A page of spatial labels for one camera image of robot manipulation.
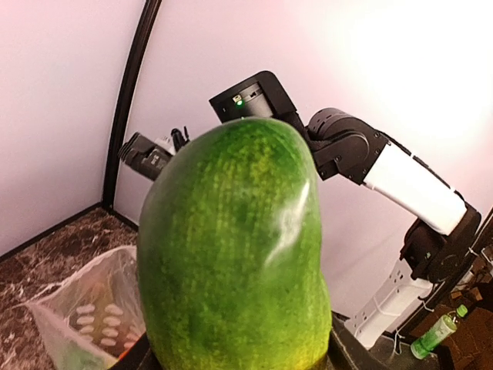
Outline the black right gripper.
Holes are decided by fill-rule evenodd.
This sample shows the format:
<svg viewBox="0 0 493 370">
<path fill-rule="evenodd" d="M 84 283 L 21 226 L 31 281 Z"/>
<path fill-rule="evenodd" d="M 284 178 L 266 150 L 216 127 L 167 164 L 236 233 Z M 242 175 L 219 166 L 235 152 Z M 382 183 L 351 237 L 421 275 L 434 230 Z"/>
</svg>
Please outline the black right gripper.
<svg viewBox="0 0 493 370">
<path fill-rule="evenodd" d="M 141 133 L 134 133 L 118 152 L 125 165 L 150 180 L 155 180 L 175 155 L 172 135 L 151 140 Z"/>
</svg>

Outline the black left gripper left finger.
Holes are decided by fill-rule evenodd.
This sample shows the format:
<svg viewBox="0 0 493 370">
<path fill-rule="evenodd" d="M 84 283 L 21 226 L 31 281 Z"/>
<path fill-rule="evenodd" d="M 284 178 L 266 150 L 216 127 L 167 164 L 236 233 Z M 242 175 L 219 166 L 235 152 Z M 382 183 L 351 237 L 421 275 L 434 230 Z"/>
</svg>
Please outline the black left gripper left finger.
<svg viewBox="0 0 493 370">
<path fill-rule="evenodd" d="M 162 370 L 146 333 L 117 361 L 117 370 Z"/>
</svg>

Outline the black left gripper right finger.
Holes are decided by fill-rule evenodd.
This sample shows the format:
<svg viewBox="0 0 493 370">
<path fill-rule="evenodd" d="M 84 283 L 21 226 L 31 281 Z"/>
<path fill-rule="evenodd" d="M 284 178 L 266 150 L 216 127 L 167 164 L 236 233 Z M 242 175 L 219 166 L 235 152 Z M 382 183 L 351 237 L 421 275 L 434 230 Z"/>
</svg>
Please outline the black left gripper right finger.
<svg viewBox="0 0 493 370">
<path fill-rule="evenodd" d="M 332 331 L 327 351 L 327 369 L 378 370 L 385 369 L 373 355 L 351 335 Z"/>
</svg>

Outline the clear zip top bag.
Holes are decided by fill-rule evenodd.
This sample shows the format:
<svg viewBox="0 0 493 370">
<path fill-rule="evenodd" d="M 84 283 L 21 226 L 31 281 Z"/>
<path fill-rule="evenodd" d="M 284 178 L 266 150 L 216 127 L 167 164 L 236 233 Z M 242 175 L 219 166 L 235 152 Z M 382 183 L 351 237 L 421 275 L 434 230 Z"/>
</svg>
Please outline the clear zip top bag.
<svg viewBox="0 0 493 370">
<path fill-rule="evenodd" d="M 109 369 L 145 333 L 136 246 L 107 251 L 26 302 L 57 369 Z"/>
</svg>

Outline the green orange toy mango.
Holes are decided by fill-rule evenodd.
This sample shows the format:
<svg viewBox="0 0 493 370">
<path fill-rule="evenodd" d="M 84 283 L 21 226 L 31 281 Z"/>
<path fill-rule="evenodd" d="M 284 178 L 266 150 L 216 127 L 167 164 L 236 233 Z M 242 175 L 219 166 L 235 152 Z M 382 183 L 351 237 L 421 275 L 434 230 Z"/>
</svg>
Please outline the green orange toy mango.
<svg viewBox="0 0 493 370">
<path fill-rule="evenodd" d="M 139 293 L 164 369 L 322 369 L 332 317 L 302 136 L 238 119 L 186 144 L 146 196 Z"/>
</svg>

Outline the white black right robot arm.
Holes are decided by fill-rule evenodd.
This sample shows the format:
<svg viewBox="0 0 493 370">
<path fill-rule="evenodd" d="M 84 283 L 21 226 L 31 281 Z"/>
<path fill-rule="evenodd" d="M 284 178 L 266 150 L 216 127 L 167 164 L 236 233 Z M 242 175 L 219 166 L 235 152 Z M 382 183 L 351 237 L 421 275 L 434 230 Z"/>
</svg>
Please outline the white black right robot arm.
<svg viewBox="0 0 493 370">
<path fill-rule="evenodd" d="M 139 220 L 146 335 L 164 369 L 379 369 L 370 349 L 466 255 L 480 213 L 412 152 L 337 109 L 223 115 L 171 150 L 119 151 L 150 178 Z M 320 267 L 317 180 L 341 175 L 416 216 L 390 279 L 346 323 Z"/>
</svg>

